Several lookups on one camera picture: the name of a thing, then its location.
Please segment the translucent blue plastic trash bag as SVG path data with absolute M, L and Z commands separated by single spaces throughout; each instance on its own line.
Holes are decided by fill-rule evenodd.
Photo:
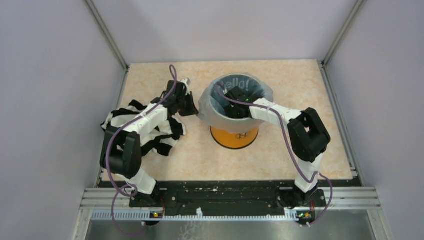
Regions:
M 274 101 L 272 88 L 256 76 L 243 72 L 226 74 L 213 80 L 200 97 L 198 101 L 199 113 L 197 115 L 200 120 L 211 127 L 233 134 L 249 132 L 263 123 L 262 120 L 250 117 L 228 117 L 225 113 L 225 107 L 229 106 L 230 102 L 221 96 L 223 93 L 221 85 L 228 91 L 238 87 L 248 98 L 258 96 L 270 102 Z

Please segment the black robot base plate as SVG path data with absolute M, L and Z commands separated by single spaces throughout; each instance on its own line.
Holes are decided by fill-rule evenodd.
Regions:
M 152 194 L 138 193 L 132 208 L 160 208 L 167 217 L 282 216 L 295 208 L 316 210 L 327 205 L 324 191 L 304 193 L 292 180 L 160 181 Z

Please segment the black white striped cloth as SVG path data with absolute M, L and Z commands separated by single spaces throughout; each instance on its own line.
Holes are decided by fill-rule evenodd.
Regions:
M 105 131 L 108 127 L 120 127 L 126 124 L 139 113 L 147 108 L 146 105 L 133 99 L 127 107 L 118 108 L 111 111 L 106 120 L 100 124 Z M 175 116 L 169 117 L 166 121 L 160 123 L 146 137 L 140 140 L 140 148 L 142 156 L 146 156 L 150 152 L 154 152 L 161 156 L 169 156 L 172 148 L 174 148 L 180 138 L 187 134 L 186 126 Z

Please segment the orange gold-rimmed trash bin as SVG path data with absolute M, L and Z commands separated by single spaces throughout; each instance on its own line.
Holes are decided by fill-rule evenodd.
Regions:
M 252 130 L 244 133 L 229 133 L 225 130 L 217 129 L 215 127 L 210 127 L 210 133 L 214 141 L 230 150 L 241 150 L 247 148 L 258 137 L 259 127 L 253 128 Z

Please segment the right aluminium corner post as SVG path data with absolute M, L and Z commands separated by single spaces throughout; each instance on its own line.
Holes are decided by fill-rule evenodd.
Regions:
M 332 60 L 332 57 L 334 56 L 335 52 L 337 51 L 339 45 L 342 43 L 343 38 L 348 33 L 351 25 L 357 18 L 357 15 L 361 11 L 361 8 L 366 3 L 366 0 L 356 0 L 355 4 L 353 5 L 351 11 L 349 12 L 348 16 L 346 17 L 343 25 L 341 26 L 338 34 L 336 35 L 334 41 L 332 42 L 327 54 L 325 55 L 324 59 L 321 61 L 322 68 L 325 69 L 330 61 Z

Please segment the aluminium frame rail front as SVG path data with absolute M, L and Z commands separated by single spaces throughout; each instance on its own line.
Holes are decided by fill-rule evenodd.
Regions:
M 330 187 L 320 187 L 323 190 L 325 200 L 330 199 Z M 332 201 L 328 210 L 381 210 L 382 204 L 374 187 L 333 187 Z M 111 208 L 116 191 L 114 188 L 87 188 L 80 203 L 80 209 L 109 209 Z M 170 203 L 165 203 L 165 207 L 173 206 L 182 197 L 172 195 L 164 200 L 169 200 Z M 131 197 L 118 194 L 115 200 L 115 207 L 119 210 L 130 209 Z M 160 207 L 141 207 L 142 210 L 162 210 Z

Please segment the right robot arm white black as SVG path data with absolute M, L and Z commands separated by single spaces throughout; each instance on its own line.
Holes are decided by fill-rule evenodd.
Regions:
M 217 93 L 229 101 L 236 113 L 281 128 L 289 156 L 297 170 L 294 181 L 298 188 L 293 200 L 299 206 L 307 206 L 314 198 L 312 190 L 318 184 L 323 155 L 331 142 L 331 136 L 318 112 L 309 107 L 297 110 L 278 105 L 266 98 L 236 94 L 236 88 L 228 91 L 221 85 L 214 87 Z

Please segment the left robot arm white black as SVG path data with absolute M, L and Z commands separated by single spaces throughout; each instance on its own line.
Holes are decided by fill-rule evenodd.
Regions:
M 160 202 L 161 194 L 155 190 L 157 181 L 142 169 L 142 158 L 149 152 L 168 156 L 187 134 L 176 114 L 198 114 L 190 84 L 189 78 L 170 80 L 162 95 L 149 105 L 133 100 L 127 108 L 112 111 L 101 125 L 104 140 L 100 166 L 126 181 L 149 207 Z

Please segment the aluminium corner post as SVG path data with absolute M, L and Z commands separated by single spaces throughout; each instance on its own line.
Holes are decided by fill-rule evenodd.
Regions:
M 109 49 L 118 61 L 119 65 L 123 68 L 125 72 L 127 72 L 129 69 L 129 65 L 127 64 L 123 54 L 119 50 L 119 47 L 116 41 L 114 40 L 111 32 L 109 31 L 105 21 L 103 20 L 102 15 L 99 12 L 95 2 L 93 0 L 83 0 L 83 3 L 86 5 L 88 11 L 92 15 L 95 24 L 97 25 L 100 33 L 105 39 Z
M 321 61 L 322 68 L 325 69 L 330 61 L 332 60 L 332 57 L 334 56 L 335 52 L 337 51 L 339 45 L 342 43 L 343 38 L 348 33 L 351 25 L 357 18 L 357 15 L 361 11 L 361 8 L 366 3 L 366 0 L 356 0 L 355 4 L 353 5 L 351 11 L 349 12 L 348 16 L 346 17 L 343 25 L 341 26 L 338 34 L 336 35 L 334 41 L 332 42 L 327 54 L 325 55 L 324 59 Z

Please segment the left aluminium corner post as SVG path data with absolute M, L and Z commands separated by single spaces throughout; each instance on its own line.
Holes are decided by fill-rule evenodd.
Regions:
M 123 54 L 119 50 L 119 47 L 116 41 L 114 40 L 111 32 L 109 31 L 105 21 L 103 20 L 102 15 L 99 12 L 95 2 L 93 0 L 83 0 L 83 3 L 86 5 L 88 11 L 92 15 L 95 24 L 97 25 L 100 33 L 105 39 L 109 49 L 118 61 L 119 65 L 123 68 L 125 72 L 127 72 L 129 69 L 129 65 L 127 64 Z

